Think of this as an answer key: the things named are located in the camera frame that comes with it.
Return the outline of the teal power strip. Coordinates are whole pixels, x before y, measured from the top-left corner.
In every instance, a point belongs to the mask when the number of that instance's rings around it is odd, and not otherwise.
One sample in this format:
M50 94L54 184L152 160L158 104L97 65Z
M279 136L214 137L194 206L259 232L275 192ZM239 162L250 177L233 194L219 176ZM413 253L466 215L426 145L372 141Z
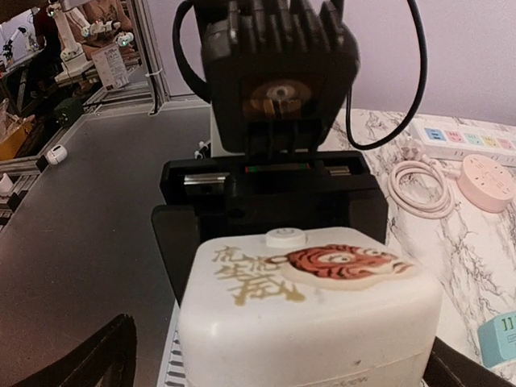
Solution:
M481 363L515 384L515 310L497 314L477 328Z

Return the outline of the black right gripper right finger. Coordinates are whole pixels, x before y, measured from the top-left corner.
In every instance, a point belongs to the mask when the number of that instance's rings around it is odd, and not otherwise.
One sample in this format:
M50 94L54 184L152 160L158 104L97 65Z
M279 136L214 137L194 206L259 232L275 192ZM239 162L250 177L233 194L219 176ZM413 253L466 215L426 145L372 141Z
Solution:
M435 338L423 380L428 386L498 386L498 375Z

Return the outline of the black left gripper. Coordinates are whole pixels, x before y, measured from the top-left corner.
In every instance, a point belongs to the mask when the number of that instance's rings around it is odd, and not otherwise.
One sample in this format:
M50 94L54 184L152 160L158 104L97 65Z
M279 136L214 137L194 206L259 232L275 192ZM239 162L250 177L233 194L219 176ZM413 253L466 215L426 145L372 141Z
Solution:
M222 156L171 160L152 225L174 297L198 247L272 229L350 227L386 238L388 205L364 157L320 152L359 67L340 2L184 1L181 75L214 114Z

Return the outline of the pink round power socket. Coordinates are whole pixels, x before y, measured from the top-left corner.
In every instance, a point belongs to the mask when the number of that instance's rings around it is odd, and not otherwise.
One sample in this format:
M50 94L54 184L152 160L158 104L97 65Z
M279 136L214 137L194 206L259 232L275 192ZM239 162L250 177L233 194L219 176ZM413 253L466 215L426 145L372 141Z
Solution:
M457 179L460 192L477 208L501 213L515 196L515 182L501 164L478 154L467 155Z

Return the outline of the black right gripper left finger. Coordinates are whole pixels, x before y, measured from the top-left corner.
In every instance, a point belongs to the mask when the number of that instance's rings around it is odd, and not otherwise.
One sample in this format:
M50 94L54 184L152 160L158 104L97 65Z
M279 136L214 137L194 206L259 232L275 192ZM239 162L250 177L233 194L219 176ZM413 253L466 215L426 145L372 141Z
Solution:
M67 356L48 366L39 386L132 386L137 334L134 319L120 314Z

